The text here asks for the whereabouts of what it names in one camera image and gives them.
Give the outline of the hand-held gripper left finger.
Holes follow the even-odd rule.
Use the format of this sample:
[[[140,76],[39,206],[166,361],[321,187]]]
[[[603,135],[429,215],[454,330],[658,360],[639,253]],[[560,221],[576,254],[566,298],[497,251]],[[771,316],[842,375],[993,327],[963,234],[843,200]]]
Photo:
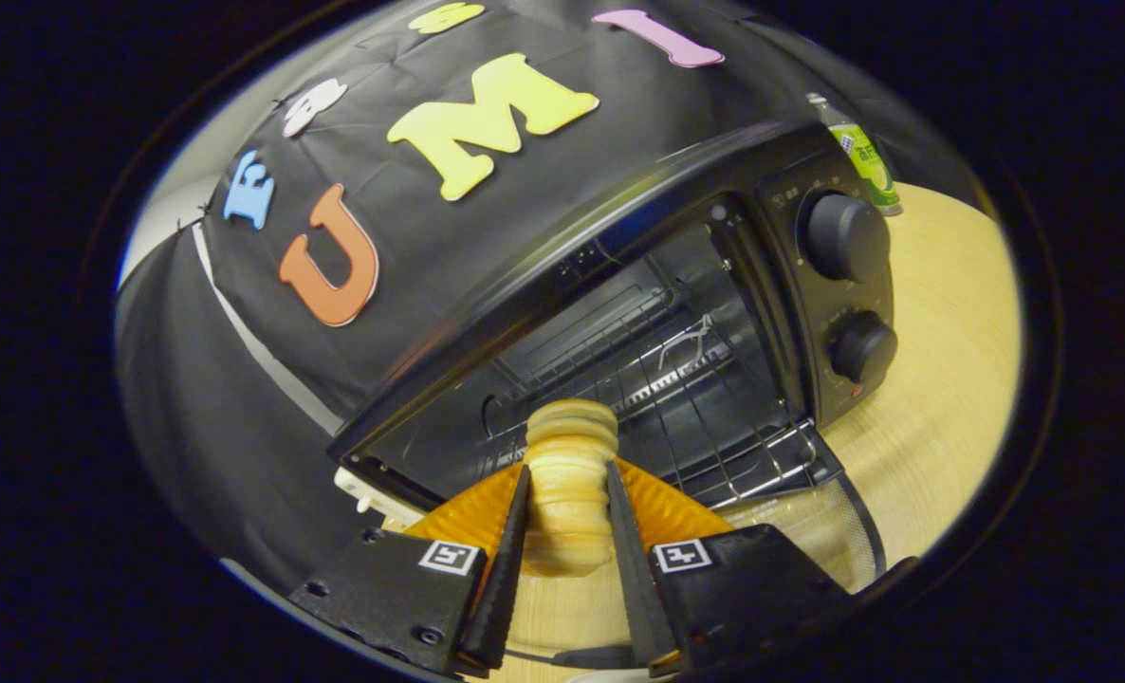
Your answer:
[[[529,489],[529,470],[514,464],[436,507],[415,530],[367,527],[290,600],[416,669],[485,677],[505,660]]]

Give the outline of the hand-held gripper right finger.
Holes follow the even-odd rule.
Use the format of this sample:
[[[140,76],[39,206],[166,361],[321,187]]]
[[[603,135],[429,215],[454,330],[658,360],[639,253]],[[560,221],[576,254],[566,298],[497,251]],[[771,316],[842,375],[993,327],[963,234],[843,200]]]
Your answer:
[[[861,624],[914,569],[852,593],[775,525],[645,547],[618,464],[606,470],[632,650],[652,677],[723,677],[806,648]]]

